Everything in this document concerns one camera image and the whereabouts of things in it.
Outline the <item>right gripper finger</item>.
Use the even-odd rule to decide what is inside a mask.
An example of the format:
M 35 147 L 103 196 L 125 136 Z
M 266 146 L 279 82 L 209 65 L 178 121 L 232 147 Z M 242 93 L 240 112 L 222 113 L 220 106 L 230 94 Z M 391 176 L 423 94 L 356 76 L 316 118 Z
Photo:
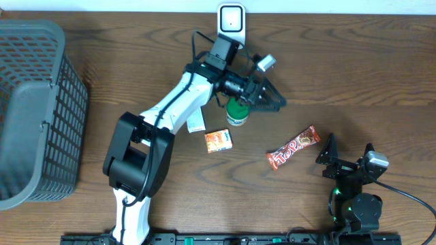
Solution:
M 321 165 L 331 165 L 339 158 L 337 141 L 334 133 L 328 135 L 326 144 L 317 156 L 315 162 Z
M 356 161 L 357 163 L 362 163 L 363 162 L 363 160 L 364 160 L 364 158 L 365 158 L 365 156 L 366 156 L 366 154 L 367 153 L 369 153 L 369 152 L 371 152 L 371 151 L 374 151 L 375 149 L 374 149 L 374 147 L 373 147 L 373 144 L 372 143 L 368 143 L 367 145 L 366 145 L 366 147 L 365 147 L 365 150 L 364 150 L 364 154 Z

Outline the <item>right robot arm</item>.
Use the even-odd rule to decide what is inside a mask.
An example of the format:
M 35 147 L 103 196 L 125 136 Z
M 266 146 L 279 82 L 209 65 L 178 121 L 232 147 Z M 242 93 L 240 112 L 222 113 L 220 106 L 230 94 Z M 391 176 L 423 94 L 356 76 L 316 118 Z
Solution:
M 387 156 L 376 152 L 368 143 L 364 155 L 357 161 L 340 159 L 336 137 L 330 133 L 315 162 L 326 166 L 323 177 L 335 181 L 328 205 L 334 218 L 334 230 L 342 234 L 379 229 L 382 199 L 363 192 L 362 187 L 374 183 L 387 170 Z

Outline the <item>small orange snack box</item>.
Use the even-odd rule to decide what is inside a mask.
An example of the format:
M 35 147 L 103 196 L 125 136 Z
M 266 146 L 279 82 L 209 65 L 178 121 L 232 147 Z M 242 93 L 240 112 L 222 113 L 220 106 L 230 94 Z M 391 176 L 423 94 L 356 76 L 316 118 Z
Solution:
M 207 133 L 204 135 L 208 153 L 231 149 L 233 142 L 228 129 Z

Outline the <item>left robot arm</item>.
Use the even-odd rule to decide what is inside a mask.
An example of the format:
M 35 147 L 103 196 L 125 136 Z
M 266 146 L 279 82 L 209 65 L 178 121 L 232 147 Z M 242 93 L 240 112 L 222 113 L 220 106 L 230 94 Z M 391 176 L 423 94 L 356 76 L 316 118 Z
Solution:
M 249 56 L 247 74 L 229 70 L 243 46 L 218 35 L 210 51 L 192 53 L 180 82 L 158 104 L 139 115 L 126 112 L 118 119 L 102 168 L 116 198 L 111 244 L 145 242 L 151 198 L 168 174 L 175 135 L 217 93 L 254 110 L 277 112 L 286 105 L 264 77 L 276 63 L 272 55 Z

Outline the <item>green lid white jar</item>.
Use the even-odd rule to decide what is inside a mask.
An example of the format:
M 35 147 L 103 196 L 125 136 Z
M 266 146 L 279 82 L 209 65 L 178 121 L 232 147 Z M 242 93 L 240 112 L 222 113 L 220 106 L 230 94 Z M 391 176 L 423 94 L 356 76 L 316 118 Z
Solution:
M 226 107 L 226 118 L 232 126 L 238 127 L 245 124 L 249 112 L 249 106 L 239 104 L 234 98 L 229 99 Z

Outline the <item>white green medicine box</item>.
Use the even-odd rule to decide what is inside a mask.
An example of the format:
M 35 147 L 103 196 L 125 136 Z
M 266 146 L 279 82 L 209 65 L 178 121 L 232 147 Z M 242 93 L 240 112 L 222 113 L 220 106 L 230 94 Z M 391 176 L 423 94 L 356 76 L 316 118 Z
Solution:
M 204 118 L 203 118 L 203 114 L 202 114 L 202 108 L 198 108 L 187 119 L 187 130 L 189 133 L 194 133 L 194 132 L 206 130 L 206 127 L 204 124 Z

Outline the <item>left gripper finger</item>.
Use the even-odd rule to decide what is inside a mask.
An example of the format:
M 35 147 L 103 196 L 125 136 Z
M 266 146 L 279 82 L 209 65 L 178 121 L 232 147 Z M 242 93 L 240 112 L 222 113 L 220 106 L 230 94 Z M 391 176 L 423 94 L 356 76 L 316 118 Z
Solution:
M 262 78 L 261 85 L 261 96 L 262 99 L 268 104 L 286 104 L 286 99 L 281 95 L 281 93 L 273 86 L 270 80 L 266 77 Z
M 261 101 L 250 106 L 252 112 L 278 112 L 283 103 L 276 103 L 273 101 Z

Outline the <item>red Top chocolate bar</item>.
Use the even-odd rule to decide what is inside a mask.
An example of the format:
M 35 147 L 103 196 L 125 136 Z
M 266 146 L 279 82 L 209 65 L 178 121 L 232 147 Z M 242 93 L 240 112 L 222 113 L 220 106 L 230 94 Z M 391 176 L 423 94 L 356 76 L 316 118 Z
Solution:
M 287 144 L 280 149 L 267 153 L 266 158 L 271 164 L 272 168 L 276 171 L 278 168 L 286 163 L 296 152 L 308 146 L 312 146 L 321 141 L 320 136 L 317 134 L 313 125 L 299 133 L 294 139 L 290 140 Z

